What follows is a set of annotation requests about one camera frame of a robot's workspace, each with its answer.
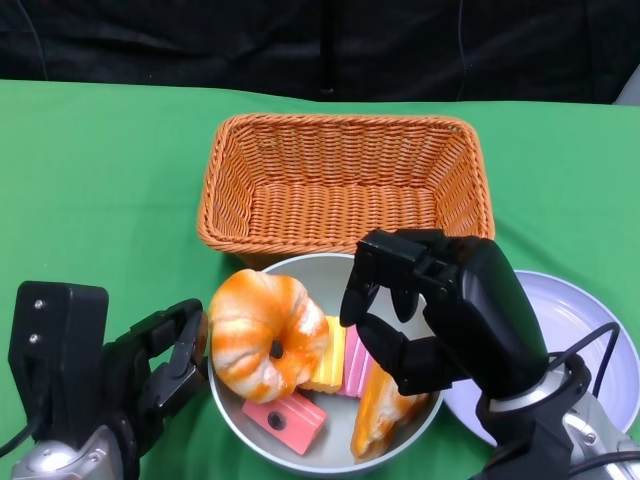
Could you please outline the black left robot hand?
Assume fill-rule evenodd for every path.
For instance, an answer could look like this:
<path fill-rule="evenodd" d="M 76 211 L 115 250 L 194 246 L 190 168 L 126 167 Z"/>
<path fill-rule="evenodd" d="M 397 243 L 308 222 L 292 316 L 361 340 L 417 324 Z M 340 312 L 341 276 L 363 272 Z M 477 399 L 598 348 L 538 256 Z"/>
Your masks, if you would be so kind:
<path fill-rule="evenodd" d="M 206 312 L 192 298 L 157 311 L 103 348 L 101 418 L 122 440 L 123 460 L 144 456 L 203 387 Z"/>

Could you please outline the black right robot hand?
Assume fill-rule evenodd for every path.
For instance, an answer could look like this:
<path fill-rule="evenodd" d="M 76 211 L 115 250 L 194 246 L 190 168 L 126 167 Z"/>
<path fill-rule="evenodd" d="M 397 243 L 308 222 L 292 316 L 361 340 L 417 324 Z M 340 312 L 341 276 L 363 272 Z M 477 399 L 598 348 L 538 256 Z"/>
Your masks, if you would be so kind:
<path fill-rule="evenodd" d="M 488 238 L 371 231 L 357 243 L 340 322 L 404 396 L 471 379 L 493 399 L 511 398 L 549 365 L 534 310 Z"/>

